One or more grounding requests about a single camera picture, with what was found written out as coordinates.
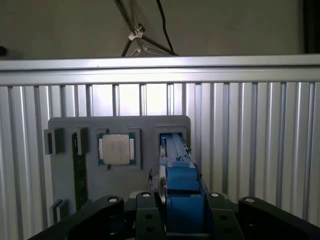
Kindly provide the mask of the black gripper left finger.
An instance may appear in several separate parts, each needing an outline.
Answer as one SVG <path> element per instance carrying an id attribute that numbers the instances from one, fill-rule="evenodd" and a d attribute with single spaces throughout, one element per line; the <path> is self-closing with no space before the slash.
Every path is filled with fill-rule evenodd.
<path id="1" fill-rule="evenodd" d="M 154 193 L 136 198 L 107 195 L 32 236 L 33 240 L 164 240 Z"/>

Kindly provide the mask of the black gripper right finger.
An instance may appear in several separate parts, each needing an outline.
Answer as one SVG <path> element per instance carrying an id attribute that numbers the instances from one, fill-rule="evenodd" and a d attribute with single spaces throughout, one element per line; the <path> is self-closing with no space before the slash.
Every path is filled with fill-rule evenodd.
<path id="1" fill-rule="evenodd" d="M 318 240 L 320 228 L 260 198 L 206 195 L 212 240 Z"/>

